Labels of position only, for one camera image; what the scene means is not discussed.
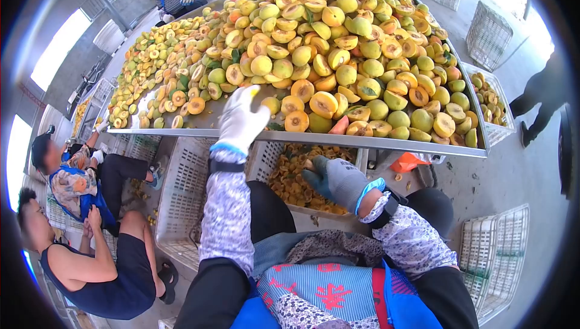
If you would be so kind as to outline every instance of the building window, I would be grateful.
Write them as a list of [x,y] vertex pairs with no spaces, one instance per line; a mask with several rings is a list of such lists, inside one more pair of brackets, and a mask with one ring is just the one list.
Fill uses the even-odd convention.
[[24,166],[26,165],[26,153],[28,143],[33,133],[31,126],[18,115],[14,116],[12,129],[10,130],[10,140],[8,141],[8,152],[6,156],[6,176],[8,179],[8,197],[10,206],[14,212],[18,209],[18,194],[22,187],[24,178]]
[[40,55],[40,59],[38,59],[33,73],[30,75],[30,78],[42,90],[46,91],[48,89],[64,58],[67,57],[76,41],[81,38],[90,25],[91,21],[79,8],[64,21],[63,25],[54,34],[52,41]]

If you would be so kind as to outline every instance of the black cap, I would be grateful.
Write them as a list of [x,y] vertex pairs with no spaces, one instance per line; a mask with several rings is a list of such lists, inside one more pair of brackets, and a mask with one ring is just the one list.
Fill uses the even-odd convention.
[[47,168],[44,164],[44,156],[47,155],[48,144],[50,141],[50,134],[41,134],[34,138],[33,147],[30,152],[30,158],[33,161],[33,166],[36,167],[42,174],[46,174]]

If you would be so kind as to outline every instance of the concrete floor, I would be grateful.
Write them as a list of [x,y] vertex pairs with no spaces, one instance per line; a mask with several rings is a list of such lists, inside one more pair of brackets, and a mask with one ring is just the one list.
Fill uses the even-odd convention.
[[[422,0],[428,4],[432,14],[449,32],[450,39],[462,61],[473,64],[468,57],[465,44],[471,19],[479,0],[461,0],[459,10],[452,11],[438,5],[433,0]],[[492,8],[497,7],[491,0],[482,0]],[[511,101],[524,90],[527,80],[534,73],[540,71],[547,60],[549,53],[545,53],[545,46],[549,45],[545,27],[538,24],[539,16],[532,14],[528,21],[520,22],[513,16],[498,11],[510,22],[514,36],[509,44],[504,58],[530,34],[534,34],[503,66],[494,71],[501,82],[508,100]],[[158,21],[158,15],[149,14],[134,30],[139,34]],[[105,77],[116,76],[124,57],[115,56]],[[538,108],[517,120],[524,120],[530,125]],[[495,212],[505,211],[523,203],[530,205],[530,235],[526,263],[524,264],[520,285],[510,307],[484,325],[486,328],[513,328],[526,314],[536,295],[542,287],[552,266],[557,246],[560,243],[562,228],[568,210],[568,202],[560,195],[560,180],[557,164],[557,137],[560,117],[553,117],[542,134],[526,149],[523,150],[518,133],[504,139],[495,145],[487,159],[472,159],[461,157],[447,157],[444,164],[435,166],[439,178],[439,188],[453,198],[455,219],[457,224],[451,235],[449,246],[459,250],[462,222],[466,219],[486,216]],[[167,150],[170,142],[163,141]],[[405,174],[401,182],[394,182],[395,174],[388,169],[388,162],[369,171],[369,177],[383,177],[399,192],[405,192],[407,181],[411,181],[412,192],[419,188],[412,174]],[[148,203],[147,211],[153,209],[155,196]],[[321,229],[312,225],[307,217],[295,214],[299,231]],[[157,320],[170,318],[179,312],[185,294],[195,272],[178,264],[180,281],[176,288],[176,301],[165,306],[156,301],[153,307],[141,316],[127,322],[109,320],[111,328],[156,328]]]

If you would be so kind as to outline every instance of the shoe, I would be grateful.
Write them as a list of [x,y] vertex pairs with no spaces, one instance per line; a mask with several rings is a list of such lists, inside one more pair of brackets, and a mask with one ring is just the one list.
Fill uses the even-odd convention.
[[524,149],[526,149],[528,147],[528,145],[530,145],[530,142],[526,140],[526,133],[528,132],[528,127],[526,126],[525,122],[521,122],[520,128],[521,128],[520,143],[521,143],[522,147],[524,147]]

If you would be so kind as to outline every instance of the blue cuff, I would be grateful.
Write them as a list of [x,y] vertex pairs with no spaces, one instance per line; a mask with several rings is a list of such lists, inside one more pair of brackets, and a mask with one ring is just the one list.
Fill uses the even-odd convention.
[[247,157],[248,156],[248,154],[242,152],[240,150],[240,148],[237,148],[236,146],[230,145],[228,143],[220,143],[220,142],[217,142],[216,144],[214,144],[214,145],[212,145],[212,146],[209,147],[209,151],[210,152],[213,152],[213,151],[215,151],[217,149],[225,149],[227,151],[231,151],[231,152],[234,152],[234,153],[241,154],[243,157]]
[[372,182],[370,182],[368,185],[366,185],[366,187],[362,190],[362,193],[359,197],[359,200],[357,201],[357,206],[354,209],[354,214],[358,214],[359,213],[359,206],[361,205],[361,201],[363,200],[363,197],[370,192],[371,189],[373,188],[377,188],[378,190],[380,190],[381,192],[383,192],[385,190],[385,180],[382,178],[379,178],[377,180],[374,180]]

